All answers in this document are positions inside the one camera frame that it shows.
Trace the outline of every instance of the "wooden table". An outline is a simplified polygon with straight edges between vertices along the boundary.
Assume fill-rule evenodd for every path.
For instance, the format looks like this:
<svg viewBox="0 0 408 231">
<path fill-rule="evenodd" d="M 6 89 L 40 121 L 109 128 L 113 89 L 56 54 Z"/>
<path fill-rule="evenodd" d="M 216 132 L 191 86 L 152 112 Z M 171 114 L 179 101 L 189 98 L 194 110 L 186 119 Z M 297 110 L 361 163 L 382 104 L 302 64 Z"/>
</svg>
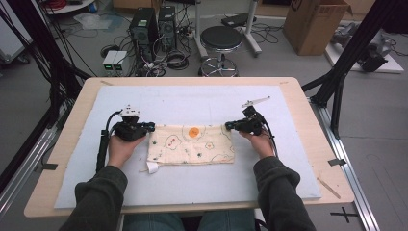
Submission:
<svg viewBox="0 0 408 231">
<path fill-rule="evenodd" d="M 324 136 L 319 122 L 307 101 L 303 90 L 292 77 L 237 77 L 237 78 L 91 78 L 88 79 L 72 109 L 60 137 L 50 155 L 48 163 L 58 164 L 56 170 L 45 170 L 25 208 L 29 218 L 68 216 L 71 209 L 54 209 L 64 172 L 79 136 L 92 109 L 93 102 L 102 86 L 279 86 L 292 114 L 302 145 L 309 158 L 314 174 L 318 178 L 322 198 L 304 201 L 305 204 L 350 203 L 354 195 L 339 166 L 331 167 L 327 162 L 335 155 Z M 204 211 L 214 209 L 255 208 L 256 203 L 217 203 L 171 206 L 127 207 L 122 213 L 147 213 L 167 211 Z"/>
</svg>

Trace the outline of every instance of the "hand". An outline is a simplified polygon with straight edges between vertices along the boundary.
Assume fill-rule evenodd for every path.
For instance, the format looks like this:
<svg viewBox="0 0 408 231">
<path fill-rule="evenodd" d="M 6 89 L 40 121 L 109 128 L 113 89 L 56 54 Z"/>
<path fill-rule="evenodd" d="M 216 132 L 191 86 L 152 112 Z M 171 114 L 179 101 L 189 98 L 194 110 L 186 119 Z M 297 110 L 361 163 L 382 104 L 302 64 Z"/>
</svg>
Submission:
<svg viewBox="0 0 408 231">
<path fill-rule="evenodd" d="M 145 138 L 146 136 L 128 142 L 118 136 L 112 135 L 109 140 L 109 161 L 107 166 L 114 166 L 121 169 L 125 162 L 132 156 L 136 146 L 144 141 Z"/>
<path fill-rule="evenodd" d="M 251 141 L 252 147 L 259 155 L 259 159 L 263 159 L 268 156 L 275 156 L 272 148 L 272 142 L 270 141 L 269 135 L 266 131 L 263 131 L 259 136 L 254 136 L 245 132 L 240 132 L 240 135 Z"/>
</svg>

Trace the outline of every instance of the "orange marking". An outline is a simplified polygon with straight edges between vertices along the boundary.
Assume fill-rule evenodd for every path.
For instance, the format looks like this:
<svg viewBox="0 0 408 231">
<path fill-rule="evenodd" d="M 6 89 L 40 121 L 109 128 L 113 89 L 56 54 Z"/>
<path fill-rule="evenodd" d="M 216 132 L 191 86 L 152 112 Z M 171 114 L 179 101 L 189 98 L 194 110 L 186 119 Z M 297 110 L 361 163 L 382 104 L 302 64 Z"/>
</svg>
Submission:
<svg viewBox="0 0 408 231">
<path fill-rule="evenodd" d="M 198 128 L 196 128 L 196 127 L 193 127 L 189 131 L 189 136 L 191 138 L 195 138 L 196 136 L 198 136 L 199 133 L 200 133 L 200 130 Z"/>
</svg>

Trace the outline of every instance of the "gray floor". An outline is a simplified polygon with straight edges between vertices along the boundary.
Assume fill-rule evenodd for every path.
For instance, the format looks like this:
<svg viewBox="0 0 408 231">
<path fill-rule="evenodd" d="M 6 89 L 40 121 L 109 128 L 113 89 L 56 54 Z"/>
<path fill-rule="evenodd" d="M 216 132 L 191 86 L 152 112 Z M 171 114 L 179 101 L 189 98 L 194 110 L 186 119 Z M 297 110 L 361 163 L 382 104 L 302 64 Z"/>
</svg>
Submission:
<svg viewBox="0 0 408 231">
<path fill-rule="evenodd" d="M 113 44 L 114 39 L 127 36 L 128 23 L 111 15 L 115 27 L 107 31 L 82 31 L 78 24 L 69 25 L 70 18 L 62 20 L 63 27 L 73 30 L 68 36 L 75 49 L 98 76 L 104 76 L 100 49 Z M 203 20 L 203 28 L 220 24 L 222 16 Z M 259 18 L 269 26 L 281 26 L 283 19 Z M 293 76 L 301 85 L 326 73 L 331 65 L 324 55 L 299 57 L 295 55 L 282 31 L 272 32 L 278 43 L 262 42 L 263 53 L 254 58 L 246 43 L 235 53 L 228 54 L 240 69 L 241 76 Z M 397 41 L 396 49 L 408 53 L 408 38 L 391 35 Z M 193 42 L 186 70 L 169 70 L 166 76 L 197 76 L 199 57 Z M 408 69 L 407 57 L 391 56 Z M 73 55 L 81 69 L 88 68 Z M 0 70 L 1 162 L 4 170 L 20 145 L 45 113 L 49 102 L 49 86 L 35 64 L 12 64 Z M 360 184 L 382 230 L 408 230 L 408 74 L 362 73 L 350 71 L 344 85 L 344 101 L 340 118 L 340 135 L 345 150 L 356 171 Z M 312 96 L 317 90 L 309 90 Z M 1 230 L 56 230 L 65 218 L 25 218 L 23 210 L 39 178 L 34 172 L 13 205 L 0 220 Z M 363 230 L 359 218 L 331 216 L 330 213 L 356 214 L 353 204 L 307 206 L 318 230 Z"/>
</svg>

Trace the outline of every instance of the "cardboard box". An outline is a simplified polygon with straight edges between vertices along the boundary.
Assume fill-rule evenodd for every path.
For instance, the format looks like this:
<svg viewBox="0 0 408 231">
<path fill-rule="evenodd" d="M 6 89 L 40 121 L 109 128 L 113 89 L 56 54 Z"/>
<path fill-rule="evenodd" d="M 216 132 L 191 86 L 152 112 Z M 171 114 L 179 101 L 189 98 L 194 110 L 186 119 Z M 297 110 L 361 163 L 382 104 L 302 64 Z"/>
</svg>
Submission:
<svg viewBox="0 0 408 231">
<path fill-rule="evenodd" d="M 137 9 L 143 8 L 154 8 L 155 12 L 159 11 L 162 6 L 161 0 L 113 0 L 114 8 L 120 9 Z"/>
<path fill-rule="evenodd" d="M 283 32 L 298 55 L 322 55 L 348 9 L 343 0 L 293 0 Z"/>
<path fill-rule="evenodd" d="M 345 0 L 353 14 L 368 13 L 375 0 Z"/>
</svg>

